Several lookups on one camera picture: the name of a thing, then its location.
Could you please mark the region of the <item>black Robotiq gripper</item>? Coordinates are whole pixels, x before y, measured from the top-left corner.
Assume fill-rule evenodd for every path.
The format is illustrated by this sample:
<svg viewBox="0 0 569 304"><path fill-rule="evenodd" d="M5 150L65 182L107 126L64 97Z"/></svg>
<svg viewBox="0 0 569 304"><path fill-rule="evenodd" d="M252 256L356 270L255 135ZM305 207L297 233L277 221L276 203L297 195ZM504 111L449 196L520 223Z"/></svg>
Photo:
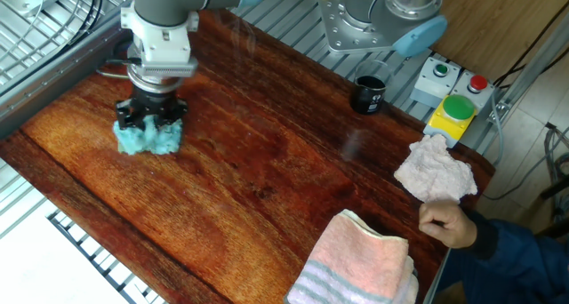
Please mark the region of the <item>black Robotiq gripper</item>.
<svg viewBox="0 0 569 304"><path fill-rule="evenodd" d="M149 92L134 85L131 98L117 101L115 111L118 127L121 130L130 128L143 130L144 116L156 115L159 127L173 124L188 112L188 103L179 99L176 91Z"/></svg>

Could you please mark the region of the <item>person's bare hand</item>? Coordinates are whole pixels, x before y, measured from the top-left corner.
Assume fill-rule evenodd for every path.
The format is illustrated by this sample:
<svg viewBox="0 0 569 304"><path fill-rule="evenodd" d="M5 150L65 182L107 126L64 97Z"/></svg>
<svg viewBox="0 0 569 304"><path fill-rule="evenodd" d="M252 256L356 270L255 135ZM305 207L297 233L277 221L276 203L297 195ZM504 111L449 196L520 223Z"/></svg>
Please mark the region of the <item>person's bare hand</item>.
<svg viewBox="0 0 569 304"><path fill-rule="evenodd" d="M419 230L451 249L469 248L477 239L476 224L453 201L423 204Z"/></svg>

